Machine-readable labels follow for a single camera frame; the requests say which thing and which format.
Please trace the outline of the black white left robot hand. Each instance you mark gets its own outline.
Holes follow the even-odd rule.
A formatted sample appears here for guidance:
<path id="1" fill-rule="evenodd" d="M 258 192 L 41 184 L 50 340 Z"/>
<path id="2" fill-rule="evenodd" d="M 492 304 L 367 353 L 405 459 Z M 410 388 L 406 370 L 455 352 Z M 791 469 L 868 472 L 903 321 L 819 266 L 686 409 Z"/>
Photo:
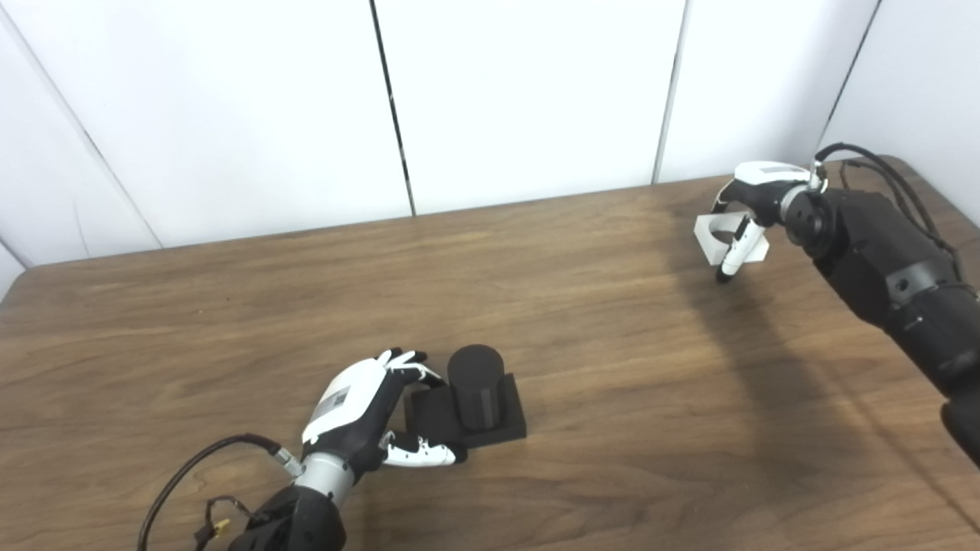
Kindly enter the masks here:
<path id="1" fill-rule="evenodd" d="M 381 466 L 430 468 L 468 461 L 466 447 L 434 444 L 389 426 L 407 387 L 423 384 L 436 390 L 447 385 L 426 366 L 426 359 L 424 352 L 393 348 L 346 367 L 328 385 L 303 429 L 303 456 L 340 459 L 354 482 Z"/>

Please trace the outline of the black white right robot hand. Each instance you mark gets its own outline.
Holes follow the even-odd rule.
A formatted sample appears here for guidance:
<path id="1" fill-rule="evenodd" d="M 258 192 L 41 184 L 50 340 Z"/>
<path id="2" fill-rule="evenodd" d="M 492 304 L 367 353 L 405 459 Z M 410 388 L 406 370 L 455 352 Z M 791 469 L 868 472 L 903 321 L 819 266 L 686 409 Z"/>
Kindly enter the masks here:
<path id="1" fill-rule="evenodd" d="M 742 216 L 715 272 L 724 285 L 739 272 L 770 227 L 781 224 L 795 243 L 805 246 L 824 226 L 815 199 L 823 189 L 812 172 L 780 161 L 745 161 L 715 196 L 711 215 L 726 213 L 732 203 L 749 213 Z"/>

